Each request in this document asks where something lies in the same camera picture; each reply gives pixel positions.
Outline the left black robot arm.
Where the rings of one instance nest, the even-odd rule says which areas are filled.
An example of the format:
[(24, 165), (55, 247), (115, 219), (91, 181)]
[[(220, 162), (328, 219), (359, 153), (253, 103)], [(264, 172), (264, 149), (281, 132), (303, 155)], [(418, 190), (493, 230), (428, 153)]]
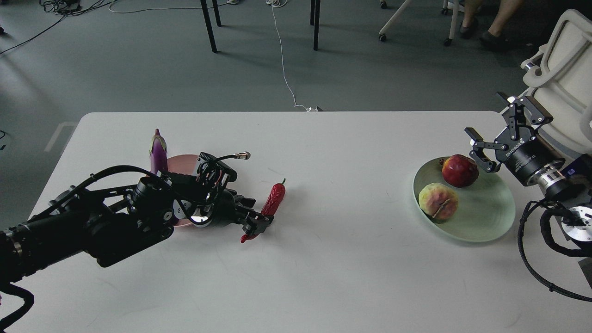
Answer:
[(34, 304), (34, 295), (16, 282), (78, 253), (110, 267), (166, 240), (183, 219), (199, 227), (241, 225), (241, 242), (265, 232), (285, 187), (275, 184), (262, 211), (255, 211), (255, 199), (228, 188), (237, 173), (225, 163), (249, 158), (248, 152), (220, 158), (201, 153), (191, 173), (112, 166), (62, 192), (30, 220), (2, 230), (1, 291), (24, 303), (1, 320), (1, 330)]

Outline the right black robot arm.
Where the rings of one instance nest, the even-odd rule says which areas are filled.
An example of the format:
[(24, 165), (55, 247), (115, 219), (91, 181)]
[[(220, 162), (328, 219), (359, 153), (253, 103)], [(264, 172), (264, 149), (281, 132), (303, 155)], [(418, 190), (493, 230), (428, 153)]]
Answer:
[(505, 166), (523, 186), (539, 186), (543, 198), (528, 202), (519, 219), (520, 257), (530, 274), (550, 292), (590, 302), (590, 297), (557, 286), (531, 267), (524, 250), (524, 228), (530, 214), (543, 207), (539, 223), (545, 244), (567, 257), (590, 257), (591, 182), (586, 176), (561, 171), (564, 156), (539, 134), (539, 129), (553, 120), (541, 103), (531, 96), (496, 94), (507, 103), (506, 111), (500, 112), (506, 127), (492, 142), (484, 141), (474, 128), (466, 127), (472, 146), (469, 155), (487, 173), (496, 173)]

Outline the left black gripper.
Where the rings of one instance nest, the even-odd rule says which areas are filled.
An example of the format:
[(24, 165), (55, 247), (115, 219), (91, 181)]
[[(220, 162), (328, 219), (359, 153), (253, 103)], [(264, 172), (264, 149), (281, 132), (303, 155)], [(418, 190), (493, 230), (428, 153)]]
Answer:
[(209, 211), (200, 211), (198, 206), (183, 200), (183, 219), (197, 228), (224, 227), (231, 224), (242, 225), (242, 239), (254, 239), (271, 225), (274, 215), (265, 215), (253, 210), (256, 199), (237, 194), (234, 190), (224, 190), (218, 201)]

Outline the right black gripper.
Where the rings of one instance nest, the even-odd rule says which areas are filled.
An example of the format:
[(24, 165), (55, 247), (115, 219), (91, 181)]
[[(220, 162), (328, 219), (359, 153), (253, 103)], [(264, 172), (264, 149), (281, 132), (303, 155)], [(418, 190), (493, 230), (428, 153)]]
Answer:
[[(471, 138), (470, 157), (487, 173), (497, 173), (501, 164), (525, 187), (535, 185), (535, 173), (548, 165), (560, 168), (565, 164), (561, 156), (538, 134), (539, 127), (554, 120), (546, 108), (531, 96), (509, 96), (497, 92), (497, 97), (507, 103), (507, 110), (500, 114), (506, 122), (506, 128), (495, 138), (486, 142), (473, 127), (464, 131)], [(497, 161), (490, 160), (484, 150), (496, 150)]]

